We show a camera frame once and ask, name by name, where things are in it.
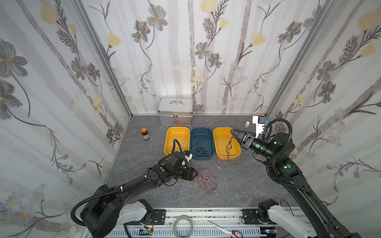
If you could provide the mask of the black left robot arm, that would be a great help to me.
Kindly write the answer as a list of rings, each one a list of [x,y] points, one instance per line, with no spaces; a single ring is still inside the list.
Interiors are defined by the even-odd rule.
[[[94,238],[104,238],[121,224],[149,222],[153,208],[144,199],[131,201],[143,193],[170,182],[194,181],[198,171],[189,166],[193,158],[191,149],[185,150],[178,139],[173,139],[172,150],[146,169],[145,173],[119,186],[100,186],[95,193],[76,204],[70,217],[77,225],[86,227]]]

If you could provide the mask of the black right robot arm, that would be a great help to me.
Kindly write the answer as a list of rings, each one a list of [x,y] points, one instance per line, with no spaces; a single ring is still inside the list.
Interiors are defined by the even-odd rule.
[[[296,216],[287,213],[272,199],[259,203],[258,220],[263,223],[274,222],[295,238],[358,238],[358,233],[350,232],[342,225],[318,198],[304,177],[301,169],[290,159],[295,145],[292,142],[293,128],[286,119],[271,121],[265,130],[272,129],[275,123],[287,125],[287,133],[257,138],[249,131],[230,131],[231,135],[245,149],[267,160],[266,172],[269,178],[282,185],[298,203],[310,222],[309,225]]]

